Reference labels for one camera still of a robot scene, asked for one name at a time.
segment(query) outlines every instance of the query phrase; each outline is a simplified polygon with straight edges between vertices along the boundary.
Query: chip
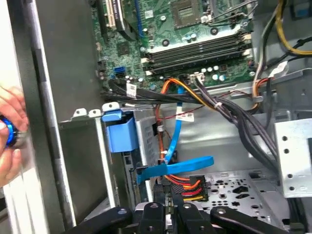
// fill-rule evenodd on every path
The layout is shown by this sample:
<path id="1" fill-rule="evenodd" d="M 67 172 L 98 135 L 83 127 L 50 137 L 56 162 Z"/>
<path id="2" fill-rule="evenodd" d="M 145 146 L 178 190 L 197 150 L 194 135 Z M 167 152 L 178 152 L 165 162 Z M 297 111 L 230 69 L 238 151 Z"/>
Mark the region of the chip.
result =
<path id="1" fill-rule="evenodd" d="M 220 66 L 220 71 L 225 72 L 228 69 L 228 66 L 226 64 L 223 64 Z"/>
<path id="2" fill-rule="evenodd" d="M 197 0 L 182 0 L 171 3 L 175 29 L 200 23 L 200 10 Z"/>
<path id="3" fill-rule="evenodd" d="M 130 54 L 129 43 L 127 41 L 117 44 L 118 56 L 124 56 Z"/>

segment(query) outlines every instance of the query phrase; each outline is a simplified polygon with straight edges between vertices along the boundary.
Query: sata port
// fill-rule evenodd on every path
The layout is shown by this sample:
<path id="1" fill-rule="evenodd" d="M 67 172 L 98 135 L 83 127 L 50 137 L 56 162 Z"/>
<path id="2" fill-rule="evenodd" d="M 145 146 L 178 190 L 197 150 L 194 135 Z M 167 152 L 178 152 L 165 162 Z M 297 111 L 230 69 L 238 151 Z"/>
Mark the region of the sata port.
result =
<path id="1" fill-rule="evenodd" d="M 126 68 L 124 66 L 122 67 L 114 67 L 114 73 L 118 74 L 118 73 L 125 73 L 126 72 Z"/>

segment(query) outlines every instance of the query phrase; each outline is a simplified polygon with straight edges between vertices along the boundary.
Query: finger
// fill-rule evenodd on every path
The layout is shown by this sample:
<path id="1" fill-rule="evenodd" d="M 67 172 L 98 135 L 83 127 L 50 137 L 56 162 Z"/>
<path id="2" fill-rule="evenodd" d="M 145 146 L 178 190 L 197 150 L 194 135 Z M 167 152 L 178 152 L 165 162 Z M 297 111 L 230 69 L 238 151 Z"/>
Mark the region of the finger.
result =
<path id="1" fill-rule="evenodd" d="M 25 99 L 22 91 L 16 86 L 2 85 L 2 88 L 16 97 L 23 109 L 26 108 Z"/>
<path id="2" fill-rule="evenodd" d="M 8 140 L 9 130 L 6 124 L 0 120 L 0 155 L 2 155 L 6 142 Z"/>
<path id="3" fill-rule="evenodd" d="M 23 121 L 17 111 L 5 100 L 0 98 L 0 113 L 10 120 L 20 131 L 27 131 L 27 124 Z"/>
<path id="4" fill-rule="evenodd" d="M 20 150 L 17 149 L 13 152 L 12 166 L 9 173 L 5 177 L 8 180 L 8 182 L 19 173 L 20 166 L 21 166 L 21 153 Z"/>
<path id="5" fill-rule="evenodd" d="M 23 110 L 21 103 L 19 100 L 11 94 L 10 92 L 6 91 L 2 87 L 0 88 L 0 97 L 5 100 L 7 103 L 9 103 L 19 114 L 19 116 L 25 120 L 26 124 L 28 124 L 26 112 Z"/>
<path id="6" fill-rule="evenodd" d="M 12 149 L 5 149 L 0 157 L 0 180 L 5 178 L 12 166 Z"/>

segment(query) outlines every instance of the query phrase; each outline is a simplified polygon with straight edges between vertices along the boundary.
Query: cable label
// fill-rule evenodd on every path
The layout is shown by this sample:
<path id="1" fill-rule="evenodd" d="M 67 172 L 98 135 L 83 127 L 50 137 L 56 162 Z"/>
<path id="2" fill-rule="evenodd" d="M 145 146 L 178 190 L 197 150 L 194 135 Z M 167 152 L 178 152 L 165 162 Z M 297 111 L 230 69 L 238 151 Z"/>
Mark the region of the cable label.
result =
<path id="1" fill-rule="evenodd" d="M 186 122 L 194 122 L 194 113 L 184 113 L 183 111 L 177 111 L 176 120 L 186 121 Z"/>
<path id="2" fill-rule="evenodd" d="M 127 83 L 127 96 L 130 98 L 137 97 L 137 86 L 135 84 Z"/>

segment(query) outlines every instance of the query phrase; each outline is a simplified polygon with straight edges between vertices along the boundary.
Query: expansion slot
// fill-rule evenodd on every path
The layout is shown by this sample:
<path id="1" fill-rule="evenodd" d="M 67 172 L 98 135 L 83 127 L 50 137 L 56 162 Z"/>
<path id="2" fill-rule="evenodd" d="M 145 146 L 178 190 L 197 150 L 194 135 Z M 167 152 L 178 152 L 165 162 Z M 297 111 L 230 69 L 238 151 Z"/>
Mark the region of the expansion slot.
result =
<path id="1" fill-rule="evenodd" d="M 116 29 L 116 22 L 115 22 L 115 17 L 114 17 L 114 9 L 113 9 L 112 0 L 106 0 L 106 9 L 107 9 L 107 18 L 108 18 L 107 27 Z"/>

